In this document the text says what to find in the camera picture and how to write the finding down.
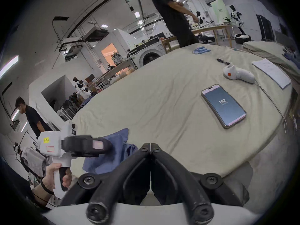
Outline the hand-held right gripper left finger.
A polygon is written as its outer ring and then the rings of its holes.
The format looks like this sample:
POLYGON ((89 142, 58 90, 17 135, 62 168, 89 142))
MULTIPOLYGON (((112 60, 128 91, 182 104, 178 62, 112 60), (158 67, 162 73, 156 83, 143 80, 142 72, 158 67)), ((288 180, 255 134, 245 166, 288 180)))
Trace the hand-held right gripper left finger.
POLYGON ((93 224, 109 224, 114 207, 123 196, 133 175, 148 162, 150 144, 145 143, 113 171, 104 174, 85 173, 61 200, 60 207, 88 203, 86 218, 93 224))

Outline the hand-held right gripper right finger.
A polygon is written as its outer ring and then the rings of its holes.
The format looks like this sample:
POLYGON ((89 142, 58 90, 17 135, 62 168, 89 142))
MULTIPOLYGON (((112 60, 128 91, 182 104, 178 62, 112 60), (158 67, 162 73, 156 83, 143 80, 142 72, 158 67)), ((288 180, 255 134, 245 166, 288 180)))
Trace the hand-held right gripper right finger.
POLYGON ((151 144, 151 180, 161 205, 183 203, 190 224, 208 224, 215 216, 212 203, 243 207, 249 192, 236 179, 224 181, 219 174, 189 172, 158 144, 151 144))

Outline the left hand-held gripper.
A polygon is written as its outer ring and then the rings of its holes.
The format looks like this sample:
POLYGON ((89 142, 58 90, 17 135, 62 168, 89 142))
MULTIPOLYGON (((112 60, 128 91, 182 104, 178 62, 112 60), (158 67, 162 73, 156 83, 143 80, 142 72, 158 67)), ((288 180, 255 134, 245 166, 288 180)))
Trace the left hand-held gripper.
POLYGON ((76 136, 77 128, 72 121, 66 121, 61 131, 41 132, 38 138, 39 151, 52 158, 52 162, 61 164, 59 170, 54 171, 53 192, 59 199, 62 199, 68 191, 68 188, 63 186, 62 178, 71 166, 72 159, 99 157, 112 150, 112 143, 104 137, 76 136))

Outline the person's left hand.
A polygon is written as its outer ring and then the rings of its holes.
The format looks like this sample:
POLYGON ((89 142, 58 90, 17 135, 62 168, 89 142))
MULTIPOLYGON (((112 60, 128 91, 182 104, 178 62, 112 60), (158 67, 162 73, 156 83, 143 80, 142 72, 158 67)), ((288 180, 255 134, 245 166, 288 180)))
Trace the person's left hand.
MULTIPOLYGON (((54 172, 59 171, 62 167, 61 163, 51 163, 49 166, 46 167, 46 175, 42 179, 43 183, 43 190, 46 191, 47 194, 52 195, 53 190, 55 189, 55 182, 54 182, 54 172)), ((72 173, 69 168, 67 168, 65 175, 62 178, 62 185, 66 188, 69 188, 72 182, 72 173)))

